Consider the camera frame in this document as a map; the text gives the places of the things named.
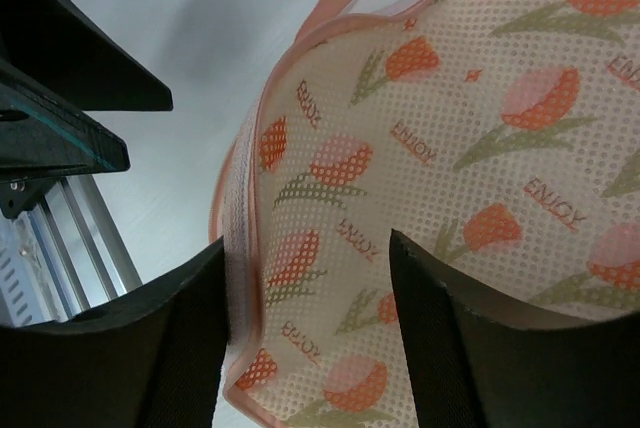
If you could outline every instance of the screw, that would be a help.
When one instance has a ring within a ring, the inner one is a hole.
[[[9,185],[13,191],[24,191],[24,181],[14,181]]]

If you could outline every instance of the floral print bag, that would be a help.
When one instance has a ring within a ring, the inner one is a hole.
[[[228,399],[268,426],[418,426],[391,229],[549,310],[640,309],[639,4],[414,0],[305,24],[214,202]]]

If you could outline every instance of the metal rack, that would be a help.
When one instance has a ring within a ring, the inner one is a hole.
[[[142,282],[91,176],[62,179],[35,208],[0,217],[0,323],[64,321]]]

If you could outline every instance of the tote bag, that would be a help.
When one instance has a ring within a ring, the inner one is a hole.
[[[273,427],[413,427],[401,230],[558,313],[640,308],[640,0],[320,0],[219,181],[226,396]]]

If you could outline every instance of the white floor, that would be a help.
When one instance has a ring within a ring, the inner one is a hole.
[[[207,244],[218,170],[246,111],[317,0],[72,0],[171,88],[171,113],[96,113],[132,168],[97,177],[144,282]],[[359,0],[372,11],[396,0]],[[254,426],[226,403],[216,426]]]

